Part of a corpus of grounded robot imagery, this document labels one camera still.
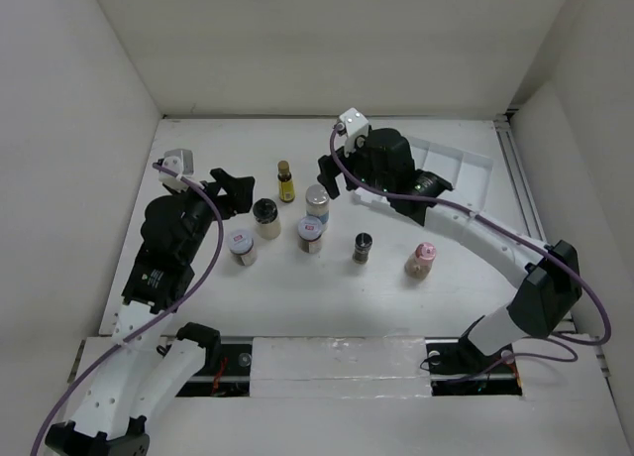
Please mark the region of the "small yellow brown bottle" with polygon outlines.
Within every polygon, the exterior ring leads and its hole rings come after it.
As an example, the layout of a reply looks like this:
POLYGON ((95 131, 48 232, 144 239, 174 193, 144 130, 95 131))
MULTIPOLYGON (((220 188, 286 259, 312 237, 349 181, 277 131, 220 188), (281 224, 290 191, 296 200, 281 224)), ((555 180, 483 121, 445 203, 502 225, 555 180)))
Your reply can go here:
POLYGON ((292 202, 295 198, 295 191, 287 161, 279 161, 277 164, 277 183, 279 199, 284 203, 292 202))

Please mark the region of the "silver lid spice jar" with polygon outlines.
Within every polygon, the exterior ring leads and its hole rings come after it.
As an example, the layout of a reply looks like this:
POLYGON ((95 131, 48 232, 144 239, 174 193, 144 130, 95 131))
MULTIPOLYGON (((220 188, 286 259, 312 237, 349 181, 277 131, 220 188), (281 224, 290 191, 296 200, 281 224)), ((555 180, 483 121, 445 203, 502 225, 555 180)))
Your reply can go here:
POLYGON ((309 186, 305 192, 306 215, 318 218, 326 230, 330 215, 330 196, 326 188, 315 183, 309 186))

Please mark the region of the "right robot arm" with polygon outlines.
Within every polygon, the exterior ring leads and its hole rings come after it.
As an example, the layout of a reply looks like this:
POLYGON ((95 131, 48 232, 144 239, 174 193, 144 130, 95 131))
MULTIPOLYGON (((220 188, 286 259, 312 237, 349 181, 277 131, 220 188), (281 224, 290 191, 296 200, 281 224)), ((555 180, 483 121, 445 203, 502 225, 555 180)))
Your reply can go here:
POLYGON ((318 161, 318 180, 331 198, 339 196, 336 178, 343 175, 347 190, 386 199, 396 213, 476 254, 515 289, 509 302, 478 318, 448 349, 429 353, 423 364, 430 372, 474 379, 506 363, 503 351, 523 339, 569 346, 556 328, 582 294, 572 245, 522 237, 474 210, 448 180, 415 166, 409 141, 395 129, 349 129, 338 121, 331 135, 345 139, 318 161))

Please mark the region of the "white red lid jar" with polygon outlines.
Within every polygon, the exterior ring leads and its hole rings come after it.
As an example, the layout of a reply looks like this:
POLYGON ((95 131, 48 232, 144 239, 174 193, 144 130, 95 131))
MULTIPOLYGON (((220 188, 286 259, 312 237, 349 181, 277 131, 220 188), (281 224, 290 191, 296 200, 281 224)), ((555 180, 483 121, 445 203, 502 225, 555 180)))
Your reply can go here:
POLYGON ((233 259, 240 266, 249 267, 257 260, 254 237, 249 230, 233 230, 227 238, 227 245, 233 259))
POLYGON ((299 248, 308 254, 316 254, 322 247, 323 225, 314 217, 306 215, 297 225, 299 248))

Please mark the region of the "black knob lid jar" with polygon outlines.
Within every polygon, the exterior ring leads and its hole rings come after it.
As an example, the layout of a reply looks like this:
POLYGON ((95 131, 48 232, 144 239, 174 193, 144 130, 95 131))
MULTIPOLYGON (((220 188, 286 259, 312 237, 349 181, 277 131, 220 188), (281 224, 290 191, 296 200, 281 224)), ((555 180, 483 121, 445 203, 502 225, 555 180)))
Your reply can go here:
POLYGON ((253 215, 257 223, 260 236, 266 240, 273 240, 281 233, 276 203, 269 198, 261 198, 253 205, 253 215))

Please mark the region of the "pink cap bottle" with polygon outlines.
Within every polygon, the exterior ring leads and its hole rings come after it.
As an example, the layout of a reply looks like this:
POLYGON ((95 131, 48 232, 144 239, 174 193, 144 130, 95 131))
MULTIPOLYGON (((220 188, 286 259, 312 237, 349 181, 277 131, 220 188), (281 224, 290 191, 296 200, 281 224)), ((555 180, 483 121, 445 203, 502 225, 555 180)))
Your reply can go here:
POLYGON ((431 243, 420 243, 407 259, 404 265, 405 273, 416 280, 427 278, 435 261, 437 250, 431 243))

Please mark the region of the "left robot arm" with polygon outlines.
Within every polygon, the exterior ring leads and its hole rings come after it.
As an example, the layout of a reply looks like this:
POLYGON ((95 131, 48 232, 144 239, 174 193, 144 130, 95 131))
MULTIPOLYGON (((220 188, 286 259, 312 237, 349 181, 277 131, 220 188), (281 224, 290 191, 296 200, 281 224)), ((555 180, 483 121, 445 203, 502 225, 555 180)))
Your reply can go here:
POLYGON ((168 193, 146 207, 142 245, 124 287, 113 346, 69 386, 92 380, 66 421, 47 418, 35 441, 58 455, 145 455, 157 416, 197 372, 220 364, 217 330, 189 322, 165 353, 159 341, 177 310, 204 284, 193 260, 212 224, 221 226, 253 205, 255 180, 222 169, 197 183, 154 165, 168 193))

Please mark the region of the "black pepper grinder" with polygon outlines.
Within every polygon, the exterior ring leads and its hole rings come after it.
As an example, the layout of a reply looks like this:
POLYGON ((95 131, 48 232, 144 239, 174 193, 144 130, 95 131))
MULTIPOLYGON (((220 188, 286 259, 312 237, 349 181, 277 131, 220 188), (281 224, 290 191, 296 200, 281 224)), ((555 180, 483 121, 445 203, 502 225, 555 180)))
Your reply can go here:
POLYGON ((372 244, 373 239, 369 233, 359 233, 355 238, 353 261, 358 264, 365 264, 368 261, 372 244))

